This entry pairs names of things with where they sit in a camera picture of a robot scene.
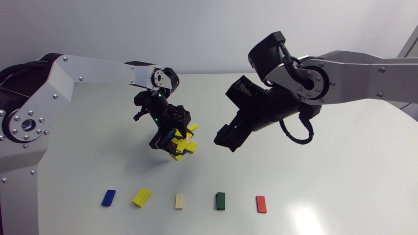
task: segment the white wall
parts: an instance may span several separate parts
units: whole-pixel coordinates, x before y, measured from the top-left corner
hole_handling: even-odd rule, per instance
[[[250,49],[282,31],[294,56],[351,50],[396,57],[416,0],[4,0],[0,69],[57,52],[142,60],[177,73],[252,72]]]

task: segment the yellow wooden block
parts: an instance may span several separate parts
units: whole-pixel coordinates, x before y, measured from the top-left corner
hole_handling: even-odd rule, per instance
[[[181,141],[181,140],[179,140],[179,139],[177,139],[177,138],[175,138],[175,137],[171,139],[171,142],[173,142],[173,143],[175,143],[175,144],[178,144],[180,141]]]
[[[177,193],[176,194],[176,205],[175,209],[183,209],[183,201],[184,201],[184,194],[183,193]]]
[[[187,129],[188,129],[189,131],[194,131],[194,130],[196,130],[198,127],[199,127],[199,126],[198,126],[197,124],[193,124],[193,125],[189,126]]]
[[[183,153],[184,149],[189,145],[187,141],[182,141],[177,145],[176,152],[177,153]]]
[[[183,136],[180,134],[180,131],[176,130],[176,133],[174,133],[175,137],[183,138]]]
[[[190,144],[186,146],[186,151],[194,153],[196,151],[197,144],[195,144],[193,141],[190,141]]]
[[[132,199],[133,203],[137,206],[142,207],[144,206],[145,202],[151,196],[151,192],[146,188],[141,188],[141,190],[136,194],[136,196]]]
[[[178,161],[178,160],[180,160],[182,157],[183,157],[183,155],[177,155],[177,156],[175,156],[174,154],[170,154],[176,161]]]

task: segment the pile of yellow blocks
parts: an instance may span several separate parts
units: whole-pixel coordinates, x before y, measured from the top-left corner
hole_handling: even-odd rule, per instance
[[[199,126],[197,124],[193,124],[190,127],[188,127],[186,138],[183,138],[180,132],[176,130],[176,132],[174,133],[174,137],[171,139],[171,142],[177,145],[176,153],[178,153],[178,155],[170,154],[174,159],[178,161],[183,157],[186,151],[193,153],[196,150],[197,144],[191,141],[190,139],[193,136],[192,131],[196,130],[198,127]]]

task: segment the black cable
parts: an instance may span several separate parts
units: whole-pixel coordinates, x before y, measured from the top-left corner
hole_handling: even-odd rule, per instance
[[[0,72],[0,84],[6,81],[6,79],[10,77],[10,75],[18,71],[21,71],[23,69],[43,69],[46,66],[48,66],[48,64],[48,61],[32,61],[25,64],[17,64],[7,67]]]
[[[287,128],[285,126],[285,122],[283,121],[283,119],[279,121],[280,127],[282,128],[282,130],[286,134],[286,136],[289,137],[289,139],[291,139],[293,142],[298,143],[298,144],[307,144],[307,143],[311,142],[312,138],[314,137],[314,128],[312,127],[311,122],[309,120],[301,120],[301,122],[309,132],[309,137],[305,140],[300,140],[300,139],[297,139],[297,138],[293,137],[290,134],[290,132],[287,130]]]

